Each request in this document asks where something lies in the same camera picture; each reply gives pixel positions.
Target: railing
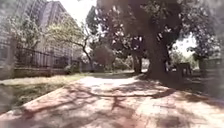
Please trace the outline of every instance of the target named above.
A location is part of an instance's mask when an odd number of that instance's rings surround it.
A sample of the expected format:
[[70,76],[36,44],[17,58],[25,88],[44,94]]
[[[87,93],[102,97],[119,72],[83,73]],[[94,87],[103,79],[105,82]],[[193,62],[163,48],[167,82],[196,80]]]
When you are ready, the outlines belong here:
[[18,47],[16,50],[17,68],[65,68],[69,59],[65,56],[55,56],[53,53],[43,53],[32,49]]

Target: tree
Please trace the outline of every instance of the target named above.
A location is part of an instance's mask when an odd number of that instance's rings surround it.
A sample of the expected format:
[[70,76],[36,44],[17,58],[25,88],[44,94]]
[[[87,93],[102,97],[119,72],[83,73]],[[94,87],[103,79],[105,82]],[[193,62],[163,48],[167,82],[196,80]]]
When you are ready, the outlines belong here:
[[110,2],[98,0],[98,8],[100,10],[94,15],[98,14],[99,18],[94,18],[93,23],[101,22],[104,35],[109,37],[111,44],[118,42],[117,47],[120,49],[118,51],[133,53],[132,47],[127,46],[133,46],[132,40],[140,35],[144,43],[139,41],[134,46],[140,49],[141,45],[143,46],[141,54],[147,51],[146,56],[150,60],[148,71],[157,70],[152,73],[155,73],[156,77],[162,76],[158,74],[164,74],[164,62],[169,60],[168,50],[172,48],[182,27],[179,4],[159,0]]
[[93,58],[97,63],[103,65],[105,69],[112,69],[115,61],[113,51],[104,44],[97,46],[93,50]]
[[9,40],[16,46],[15,56],[18,63],[29,61],[32,64],[34,54],[30,50],[35,50],[40,42],[42,32],[39,27],[29,18],[25,20],[9,18],[6,30],[10,35]]
[[214,22],[209,7],[202,1],[188,1],[183,6],[184,29],[182,36],[191,34],[196,39],[196,47],[190,47],[194,59],[203,61],[220,52],[220,40],[216,37]]
[[41,30],[29,18],[24,21],[10,18],[7,28],[10,33],[10,40],[15,42],[17,47],[34,50],[40,42]]
[[52,24],[47,30],[48,40],[57,43],[72,43],[82,49],[89,60],[91,70],[93,71],[93,62],[87,51],[88,42],[91,40],[91,34],[86,25],[79,27],[76,21],[65,14],[62,21],[58,24]]
[[178,64],[186,60],[186,57],[179,51],[172,51],[170,56],[173,64]]

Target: bush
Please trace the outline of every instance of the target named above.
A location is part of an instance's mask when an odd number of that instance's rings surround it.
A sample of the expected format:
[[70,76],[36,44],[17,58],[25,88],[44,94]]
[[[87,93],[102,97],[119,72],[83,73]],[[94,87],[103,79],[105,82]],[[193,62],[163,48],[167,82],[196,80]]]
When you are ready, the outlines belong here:
[[130,69],[130,66],[126,64],[121,59],[116,59],[113,64],[114,70],[127,70]]

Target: brick pavement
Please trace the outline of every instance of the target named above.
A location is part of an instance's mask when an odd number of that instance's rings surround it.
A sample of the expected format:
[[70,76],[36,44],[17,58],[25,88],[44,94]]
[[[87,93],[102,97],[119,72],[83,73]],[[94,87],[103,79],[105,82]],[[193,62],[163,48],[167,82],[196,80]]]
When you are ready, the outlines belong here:
[[1,115],[0,128],[224,127],[221,102],[156,84],[85,78]]

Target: tree canopy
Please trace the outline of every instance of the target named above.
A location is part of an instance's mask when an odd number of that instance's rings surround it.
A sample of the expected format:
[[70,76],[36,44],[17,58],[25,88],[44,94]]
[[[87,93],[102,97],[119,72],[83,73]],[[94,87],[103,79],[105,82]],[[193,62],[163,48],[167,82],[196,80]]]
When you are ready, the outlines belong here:
[[164,75],[177,40],[193,35],[197,46],[190,50],[202,59],[219,50],[211,14],[200,0],[98,0],[87,24],[93,34],[107,38],[120,57],[137,52],[148,58],[148,72],[157,76]]

